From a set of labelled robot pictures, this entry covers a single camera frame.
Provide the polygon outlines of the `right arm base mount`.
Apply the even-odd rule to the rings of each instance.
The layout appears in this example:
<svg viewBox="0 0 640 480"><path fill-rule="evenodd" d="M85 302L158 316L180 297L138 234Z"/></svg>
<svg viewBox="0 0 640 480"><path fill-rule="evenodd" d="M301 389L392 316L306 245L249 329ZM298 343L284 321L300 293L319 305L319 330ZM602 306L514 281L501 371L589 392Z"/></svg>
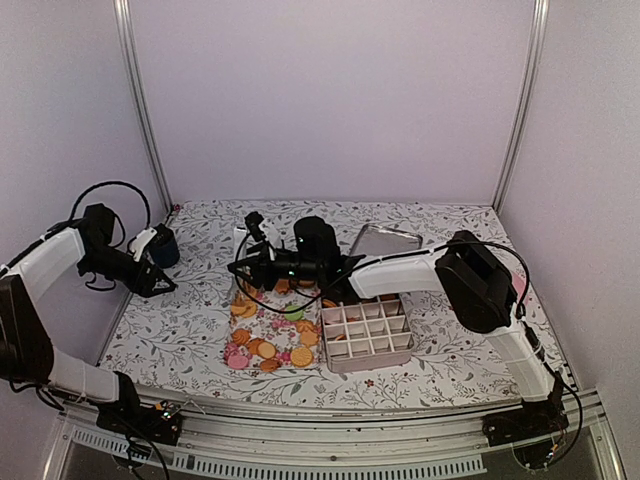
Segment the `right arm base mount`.
<svg viewBox="0 0 640 480"><path fill-rule="evenodd" d="M568 426L563 406L549 400L523 401L519 409L488 414L482 419L482 432L489 445L511 445L516 461L529 470L550 466Z"/></svg>

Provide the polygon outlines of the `metal serving tongs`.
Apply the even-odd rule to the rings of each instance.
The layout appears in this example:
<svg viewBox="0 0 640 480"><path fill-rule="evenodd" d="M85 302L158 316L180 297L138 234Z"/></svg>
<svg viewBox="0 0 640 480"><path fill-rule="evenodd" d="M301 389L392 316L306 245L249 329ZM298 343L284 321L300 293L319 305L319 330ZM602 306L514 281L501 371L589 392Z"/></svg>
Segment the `metal serving tongs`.
<svg viewBox="0 0 640 480"><path fill-rule="evenodd" d="M237 292L231 304L231 312L236 316L252 316L257 310L255 302L259 290L245 280L237 281Z"/></svg>

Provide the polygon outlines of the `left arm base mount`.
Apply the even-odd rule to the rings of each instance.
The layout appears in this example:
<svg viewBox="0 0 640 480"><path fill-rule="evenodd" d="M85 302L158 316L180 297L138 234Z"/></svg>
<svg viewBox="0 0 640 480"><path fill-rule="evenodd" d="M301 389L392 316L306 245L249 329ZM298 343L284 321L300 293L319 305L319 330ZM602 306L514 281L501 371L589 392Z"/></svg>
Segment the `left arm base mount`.
<svg viewBox="0 0 640 480"><path fill-rule="evenodd" d="M162 400L137 407L110 403L96 404L96 407L96 425L101 429L163 445L178 444L183 417L173 402Z"/></svg>

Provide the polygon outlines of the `swirl orange cookie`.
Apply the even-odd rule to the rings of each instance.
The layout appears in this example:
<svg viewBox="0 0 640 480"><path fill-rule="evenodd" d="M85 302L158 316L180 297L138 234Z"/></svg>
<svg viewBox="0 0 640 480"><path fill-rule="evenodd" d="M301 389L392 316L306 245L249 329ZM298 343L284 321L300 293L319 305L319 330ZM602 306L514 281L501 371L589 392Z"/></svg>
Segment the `swirl orange cookie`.
<svg viewBox="0 0 640 480"><path fill-rule="evenodd" d="M231 341L237 345L246 345L251 340L251 331L246 329L237 329L231 334Z"/></svg>

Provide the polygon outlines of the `metal divided cookie tin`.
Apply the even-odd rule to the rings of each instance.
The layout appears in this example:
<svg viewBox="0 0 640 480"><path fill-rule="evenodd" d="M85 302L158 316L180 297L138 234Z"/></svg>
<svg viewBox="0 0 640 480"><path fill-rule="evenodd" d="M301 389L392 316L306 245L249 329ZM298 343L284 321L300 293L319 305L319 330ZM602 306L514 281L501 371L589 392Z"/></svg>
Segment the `metal divided cookie tin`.
<svg viewBox="0 0 640 480"><path fill-rule="evenodd" d="M414 339L397 294L358 303L322 302L321 323L329 370L348 374L409 362Z"/></svg>

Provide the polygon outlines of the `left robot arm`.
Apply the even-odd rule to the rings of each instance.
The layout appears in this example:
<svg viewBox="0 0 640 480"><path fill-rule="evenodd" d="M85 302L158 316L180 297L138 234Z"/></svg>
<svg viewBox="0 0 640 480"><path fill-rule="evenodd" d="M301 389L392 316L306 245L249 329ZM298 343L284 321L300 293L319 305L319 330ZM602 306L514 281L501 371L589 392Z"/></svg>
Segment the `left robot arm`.
<svg viewBox="0 0 640 480"><path fill-rule="evenodd" d="M65 352L61 336L48 331L53 323L47 309L71 271L101 276L143 299L176 290L165 272L179 259L172 230L148 226L120 248L112 243L115 224L116 215L106 205L90 205L2 267L1 377L16 388L29 385L94 406L97 424L105 430L169 444L182 424L174 405L167 400L144 404L128 374Z"/></svg>

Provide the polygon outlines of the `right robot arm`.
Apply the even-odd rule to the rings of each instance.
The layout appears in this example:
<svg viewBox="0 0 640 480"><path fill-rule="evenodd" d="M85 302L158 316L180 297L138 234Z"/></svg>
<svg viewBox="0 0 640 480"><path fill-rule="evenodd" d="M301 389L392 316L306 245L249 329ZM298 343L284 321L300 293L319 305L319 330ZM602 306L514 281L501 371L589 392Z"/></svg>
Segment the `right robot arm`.
<svg viewBox="0 0 640 480"><path fill-rule="evenodd" d="M386 294L441 290L457 321L484 336L516 382L521 405L489 414L483 432L490 445L560 432L569 426L562 395L567 387L545 359L526 323L526 291L516 290L509 269L494 255L498 244L457 231L446 243L382 256L346 255L332 226L317 216L294 225L296 247L275 247L252 212L235 236L227 269L240 289L271 290L280 280L312 281L320 298L365 300Z"/></svg>

